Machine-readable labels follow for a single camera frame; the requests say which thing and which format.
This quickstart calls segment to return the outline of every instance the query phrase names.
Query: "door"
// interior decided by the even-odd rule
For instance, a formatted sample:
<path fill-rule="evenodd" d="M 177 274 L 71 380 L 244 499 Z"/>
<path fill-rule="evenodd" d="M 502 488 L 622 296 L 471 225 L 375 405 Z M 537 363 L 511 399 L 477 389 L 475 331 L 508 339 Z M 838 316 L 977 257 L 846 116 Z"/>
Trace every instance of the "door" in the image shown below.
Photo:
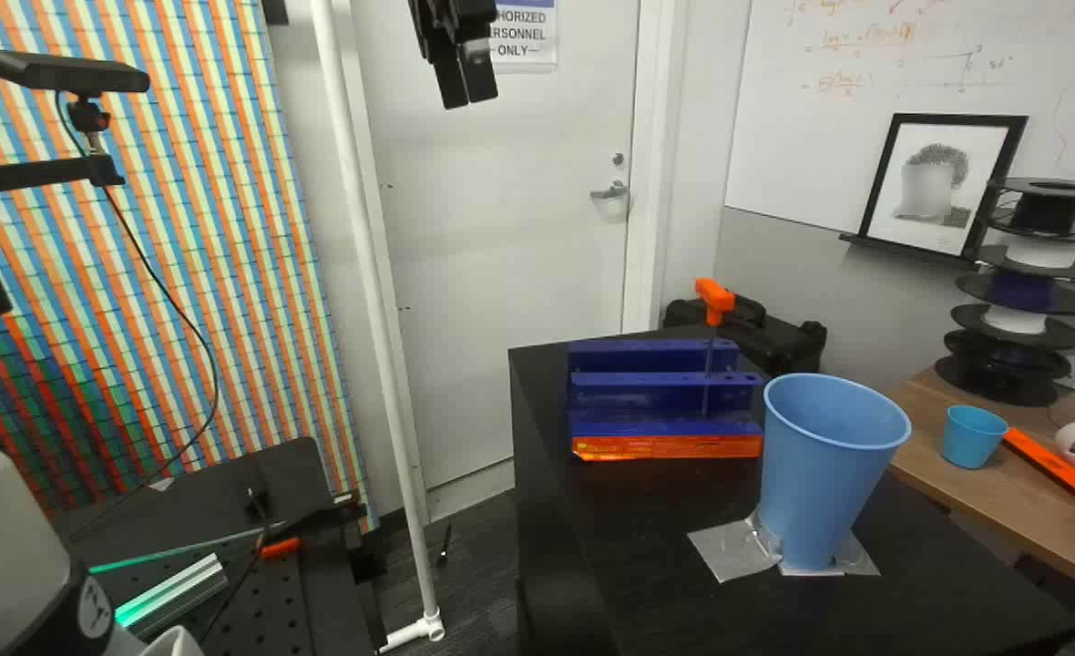
<path fill-rule="evenodd" d="M 511 461 L 511 346 L 620 331 L 639 5 L 499 16 L 549 47 L 446 115 L 407 0 L 355 9 L 428 488 Z"/>

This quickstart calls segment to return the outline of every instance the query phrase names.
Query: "floor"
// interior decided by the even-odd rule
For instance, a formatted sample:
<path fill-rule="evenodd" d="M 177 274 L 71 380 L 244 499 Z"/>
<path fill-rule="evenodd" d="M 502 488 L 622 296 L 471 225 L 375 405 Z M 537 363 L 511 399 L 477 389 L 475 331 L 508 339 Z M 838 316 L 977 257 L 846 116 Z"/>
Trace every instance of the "floor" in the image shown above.
<path fill-rule="evenodd" d="M 433 554 L 436 604 L 446 642 L 416 642 L 399 656 L 513 656 L 518 640 L 518 513 L 513 494 L 477 502 L 429 527 L 428 544 Z M 375 581 L 382 629 L 420 619 L 420 585 L 405 530 L 388 540 L 388 571 Z"/>

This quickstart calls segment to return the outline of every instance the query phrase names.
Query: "black frame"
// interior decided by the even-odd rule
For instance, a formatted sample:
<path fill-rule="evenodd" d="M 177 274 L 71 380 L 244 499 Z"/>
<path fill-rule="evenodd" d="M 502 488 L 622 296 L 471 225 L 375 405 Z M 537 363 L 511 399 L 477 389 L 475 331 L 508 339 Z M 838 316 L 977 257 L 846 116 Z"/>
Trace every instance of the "black frame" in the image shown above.
<path fill-rule="evenodd" d="M 995 168 L 991 168 L 991 174 L 983 184 L 982 203 L 968 216 L 966 246 L 954 257 L 954 261 L 972 264 L 977 248 L 983 241 L 983 230 L 988 230 L 988 216 L 995 213 L 995 203 L 1003 197 L 1005 171 L 1008 171 L 1008 166 L 1017 158 L 1017 141 L 1022 141 L 1022 132 L 1025 132 L 1028 116 L 1005 116 L 1005 115 L 893 115 L 893 124 L 890 124 L 890 137 L 887 137 L 887 146 L 883 146 L 883 158 L 877 158 L 877 168 L 873 168 L 873 184 L 871 184 L 871 194 L 866 194 L 866 203 L 864 203 L 864 222 L 860 222 L 860 233 L 855 233 L 860 241 L 883 241 L 883 236 L 871 236 L 871 222 L 873 222 L 873 209 L 883 202 L 883 185 L 887 185 L 887 174 L 890 174 L 890 166 L 893 166 L 893 152 L 895 152 L 895 141 L 899 141 L 899 129 L 912 129 L 912 124 L 1005 129 L 1005 138 L 1003 138 Z"/>

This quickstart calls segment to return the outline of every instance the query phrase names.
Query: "picture frame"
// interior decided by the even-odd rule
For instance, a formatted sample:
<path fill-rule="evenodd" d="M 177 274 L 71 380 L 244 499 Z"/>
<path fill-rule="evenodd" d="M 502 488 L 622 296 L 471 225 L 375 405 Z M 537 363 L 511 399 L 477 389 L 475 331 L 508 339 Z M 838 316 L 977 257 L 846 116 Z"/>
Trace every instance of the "picture frame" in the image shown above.
<path fill-rule="evenodd" d="M 1028 116 L 893 115 L 860 241 L 972 264 Z"/>

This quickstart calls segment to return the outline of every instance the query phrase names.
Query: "blue cup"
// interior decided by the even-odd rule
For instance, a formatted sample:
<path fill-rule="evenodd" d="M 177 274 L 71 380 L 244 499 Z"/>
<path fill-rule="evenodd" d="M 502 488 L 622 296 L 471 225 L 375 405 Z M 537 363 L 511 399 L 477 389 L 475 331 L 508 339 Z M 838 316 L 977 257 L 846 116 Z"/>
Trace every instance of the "blue cup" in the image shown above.
<path fill-rule="evenodd" d="M 773 380 L 762 401 L 759 523 L 785 567 L 830 569 L 893 454 L 912 438 L 912 418 L 871 387 L 813 371 Z"/>
<path fill-rule="evenodd" d="M 977 405 L 949 405 L 941 454 L 951 466 L 977 472 L 1000 454 L 1005 418 Z"/>

